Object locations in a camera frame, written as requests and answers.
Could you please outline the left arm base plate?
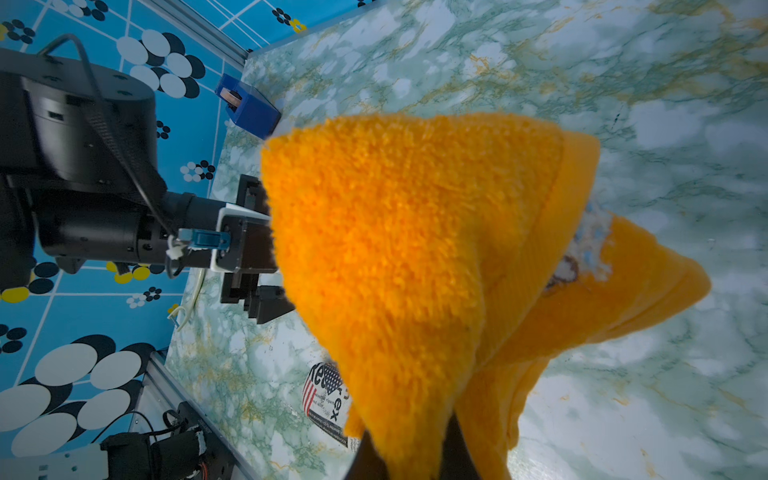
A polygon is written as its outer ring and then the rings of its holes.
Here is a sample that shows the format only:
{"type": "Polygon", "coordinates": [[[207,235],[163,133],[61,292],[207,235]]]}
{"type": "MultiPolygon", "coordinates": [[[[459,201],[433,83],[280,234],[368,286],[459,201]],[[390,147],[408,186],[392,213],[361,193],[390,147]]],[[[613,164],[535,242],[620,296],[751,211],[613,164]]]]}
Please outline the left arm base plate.
{"type": "Polygon", "coordinates": [[[164,417],[159,432],[116,434],[101,442],[110,479],[244,479],[234,451],[192,403],[164,417]]]}

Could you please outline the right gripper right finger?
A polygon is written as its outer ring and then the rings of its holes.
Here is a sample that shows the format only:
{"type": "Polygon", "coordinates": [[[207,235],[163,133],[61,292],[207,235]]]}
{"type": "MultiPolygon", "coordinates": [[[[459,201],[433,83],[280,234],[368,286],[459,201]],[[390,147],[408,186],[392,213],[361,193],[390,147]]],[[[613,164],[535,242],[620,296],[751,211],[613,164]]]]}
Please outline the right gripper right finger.
{"type": "Polygon", "coordinates": [[[448,422],[442,446],[441,480],[480,480],[456,414],[448,422]]]}

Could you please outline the orange microfiber cloth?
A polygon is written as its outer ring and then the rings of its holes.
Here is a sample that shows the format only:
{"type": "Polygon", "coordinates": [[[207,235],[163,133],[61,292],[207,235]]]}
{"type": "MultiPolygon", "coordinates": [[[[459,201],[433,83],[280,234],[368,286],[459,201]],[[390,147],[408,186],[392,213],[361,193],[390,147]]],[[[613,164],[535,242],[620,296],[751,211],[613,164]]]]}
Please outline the orange microfiber cloth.
{"type": "Polygon", "coordinates": [[[599,140],[527,116],[350,116],[268,140],[261,178],[289,300],[389,479],[436,479],[456,414],[506,479],[549,362],[655,326],[703,267],[591,197],[599,140]]]}

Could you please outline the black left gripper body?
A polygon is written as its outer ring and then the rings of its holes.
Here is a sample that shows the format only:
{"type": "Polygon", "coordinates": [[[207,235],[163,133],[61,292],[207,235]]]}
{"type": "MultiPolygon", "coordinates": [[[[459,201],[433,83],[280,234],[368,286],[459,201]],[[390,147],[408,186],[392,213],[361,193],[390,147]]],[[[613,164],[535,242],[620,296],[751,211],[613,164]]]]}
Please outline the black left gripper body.
{"type": "Polygon", "coordinates": [[[261,181],[241,175],[236,201],[226,207],[220,227],[230,236],[229,248],[215,256],[215,265],[224,272],[220,301],[241,304],[247,316],[258,324],[269,323],[294,310],[284,288],[275,280],[278,267],[273,255],[270,210],[261,181]]]}

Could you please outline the newspaper print eyeglass case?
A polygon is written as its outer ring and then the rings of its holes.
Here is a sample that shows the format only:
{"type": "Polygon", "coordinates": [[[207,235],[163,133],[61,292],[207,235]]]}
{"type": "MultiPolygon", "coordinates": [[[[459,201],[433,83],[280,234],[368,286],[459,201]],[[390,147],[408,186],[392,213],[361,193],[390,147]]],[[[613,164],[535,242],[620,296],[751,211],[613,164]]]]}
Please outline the newspaper print eyeglass case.
{"type": "Polygon", "coordinates": [[[333,362],[313,365],[302,390],[304,414],[332,439],[355,452],[360,441],[344,433],[349,418],[351,397],[333,362]]]}

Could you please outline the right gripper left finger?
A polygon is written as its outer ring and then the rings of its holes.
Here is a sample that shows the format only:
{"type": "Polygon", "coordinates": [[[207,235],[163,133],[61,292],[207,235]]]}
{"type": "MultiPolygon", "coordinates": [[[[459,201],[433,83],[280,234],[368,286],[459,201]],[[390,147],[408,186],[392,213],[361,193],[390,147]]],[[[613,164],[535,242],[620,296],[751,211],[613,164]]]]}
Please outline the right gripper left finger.
{"type": "Polygon", "coordinates": [[[356,451],[355,457],[349,467],[345,480],[388,480],[387,466],[379,457],[371,436],[368,432],[363,434],[362,440],[356,451]]]}

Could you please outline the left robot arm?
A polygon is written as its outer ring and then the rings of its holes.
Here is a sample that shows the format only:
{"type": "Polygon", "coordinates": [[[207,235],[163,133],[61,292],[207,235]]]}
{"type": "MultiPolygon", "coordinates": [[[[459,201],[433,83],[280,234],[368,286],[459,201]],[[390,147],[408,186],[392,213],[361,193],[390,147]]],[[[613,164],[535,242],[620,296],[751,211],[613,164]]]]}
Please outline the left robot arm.
{"type": "Polygon", "coordinates": [[[60,58],[62,35],[36,54],[1,53],[1,287],[28,286],[33,252],[77,273],[89,260],[120,273],[158,265],[223,275],[221,300],[268,323],[293,310],[278,268],[267,195],[241,177],[234,202],[168,189],[157,169],[155,96],[141,81],[60,58]]]}

